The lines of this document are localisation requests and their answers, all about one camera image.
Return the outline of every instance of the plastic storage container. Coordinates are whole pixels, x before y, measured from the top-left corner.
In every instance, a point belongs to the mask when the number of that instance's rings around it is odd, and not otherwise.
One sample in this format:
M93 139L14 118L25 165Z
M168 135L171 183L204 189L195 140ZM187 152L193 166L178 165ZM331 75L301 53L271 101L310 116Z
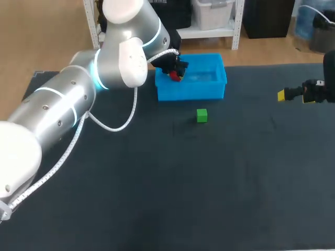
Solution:
M189 63L184 79L174 82L156 68L155 84L159 101L223 99L227 76L220 54L182 55Z
M313 36L313 20L317 12L310 6L320 12L328 9L335 10L335 0L302 0L295 28L295 35L304 40L310 40Z
M236 0L192 0L200 30L223 28L228 25Z

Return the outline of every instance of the green cube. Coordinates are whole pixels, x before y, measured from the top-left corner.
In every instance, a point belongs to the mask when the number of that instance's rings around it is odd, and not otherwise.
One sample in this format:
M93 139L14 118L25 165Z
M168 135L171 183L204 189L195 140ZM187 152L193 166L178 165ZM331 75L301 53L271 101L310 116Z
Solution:
M197 122L198 123L207 122L207 109L197 109Z

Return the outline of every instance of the black box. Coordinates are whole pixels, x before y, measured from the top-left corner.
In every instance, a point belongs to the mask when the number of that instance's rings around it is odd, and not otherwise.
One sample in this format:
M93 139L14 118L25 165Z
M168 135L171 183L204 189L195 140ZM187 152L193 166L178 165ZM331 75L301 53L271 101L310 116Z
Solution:
M287 36L295 0L245 0L243 24L249 38Z

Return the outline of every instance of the silver robot arm segment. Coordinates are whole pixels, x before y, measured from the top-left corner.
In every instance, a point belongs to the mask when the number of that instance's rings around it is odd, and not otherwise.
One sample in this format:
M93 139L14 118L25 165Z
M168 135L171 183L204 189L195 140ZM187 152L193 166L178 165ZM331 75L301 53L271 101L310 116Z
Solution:
M139 87L147 58L169 48L170 36L147 0L105 0L100 50L78 52L57 76L0 121L0 221L3 205L33 181L43 154L91 109L104 89Z

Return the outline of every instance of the white shelf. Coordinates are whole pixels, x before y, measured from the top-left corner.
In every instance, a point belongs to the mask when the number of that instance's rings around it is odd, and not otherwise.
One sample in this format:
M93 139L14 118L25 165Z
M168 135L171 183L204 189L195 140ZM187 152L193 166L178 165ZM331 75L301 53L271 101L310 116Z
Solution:
M105 40L105 34L101 32L100 25L95 26L94 21L94 0L83 0L86 10L87 22L90 27L93 46L95 49L100 48L99 42ZM219 37L233 37L232 49L237 50L240 40L240 31L242 25L244 0L236 0L235 3L235 20L231 19L225 28L214 30L200 30L196 22L192 21L189 28L178 30L182 39L192 38L219 38Z
M214 30L200 30L196 22L192 22L191 27L178 30L182 39L191 38L220 38L234 36L235 22L233 19L229 21L227 27Z

